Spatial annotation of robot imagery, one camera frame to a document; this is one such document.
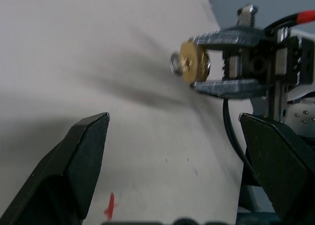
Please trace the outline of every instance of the gray wall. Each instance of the gray wall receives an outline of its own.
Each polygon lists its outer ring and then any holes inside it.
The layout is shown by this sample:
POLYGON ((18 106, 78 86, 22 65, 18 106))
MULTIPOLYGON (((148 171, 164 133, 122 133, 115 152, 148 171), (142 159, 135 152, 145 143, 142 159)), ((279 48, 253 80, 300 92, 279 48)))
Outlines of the gray wall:
MULTIPOLYGON (((273 21, 303 10, 315 9, 314 0, 209 0, 221 28, 236 24, 237 9, 247 3, 258 6, 256 24, 265 27, 273 21)), ((315 32, 315 23, 298 26, 298 29, 315 32)))

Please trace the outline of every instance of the white surface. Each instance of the white surface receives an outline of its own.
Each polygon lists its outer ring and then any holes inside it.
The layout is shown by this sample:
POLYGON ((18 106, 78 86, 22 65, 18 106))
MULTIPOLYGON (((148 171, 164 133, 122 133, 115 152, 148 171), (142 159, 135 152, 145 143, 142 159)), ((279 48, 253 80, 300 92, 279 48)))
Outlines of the white surface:
MULTIPOLYGON (((189 37, 216 30, 208 0, 0 0, 0 212, 81 118, 108 111, 103 165, 84 224, 236 218, 242 163, 222 101, 169 71, 189 37)), ((222 76, 212 53, 211 78, 222 76)), ((231 104, 233 122, 250 112, 231 104)))

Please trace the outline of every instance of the brass nut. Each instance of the brass nut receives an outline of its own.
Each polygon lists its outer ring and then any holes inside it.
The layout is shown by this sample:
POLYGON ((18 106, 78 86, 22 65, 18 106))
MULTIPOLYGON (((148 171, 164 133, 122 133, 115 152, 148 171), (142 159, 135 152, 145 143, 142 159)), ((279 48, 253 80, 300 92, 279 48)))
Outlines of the brass nut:
POLYGON ((207 80, 209 57, 202 47, 194 44, 193 41, 183 43, 179 60, 185 82, 190 84, 207 80))

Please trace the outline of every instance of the red wire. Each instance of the red wire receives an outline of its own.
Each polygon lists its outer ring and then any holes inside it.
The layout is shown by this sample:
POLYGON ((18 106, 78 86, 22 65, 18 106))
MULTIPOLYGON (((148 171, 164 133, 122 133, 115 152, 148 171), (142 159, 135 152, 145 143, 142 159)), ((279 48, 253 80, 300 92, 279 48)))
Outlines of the red wire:
POLYGON ((296 19, 297 24, 303 24, 312 21, 315 21, 315 10, 300 12, 296 19))

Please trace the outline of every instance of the red marking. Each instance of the red marking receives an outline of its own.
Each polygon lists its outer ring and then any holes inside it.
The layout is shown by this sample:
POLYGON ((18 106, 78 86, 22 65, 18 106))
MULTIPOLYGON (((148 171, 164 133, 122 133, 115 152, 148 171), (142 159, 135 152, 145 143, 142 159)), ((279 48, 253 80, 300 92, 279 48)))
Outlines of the red marking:
POLYGON ((104 211, 104 214, 107 216, 107 220, 112 220, 113 218, 113 211, 117 204, 114 204, 114 194, 110 194, 108 208, 104 211))
POLYGON ((302 24, 315 20, 315 10, 300 12, 297 16, 296 23, 302 24))

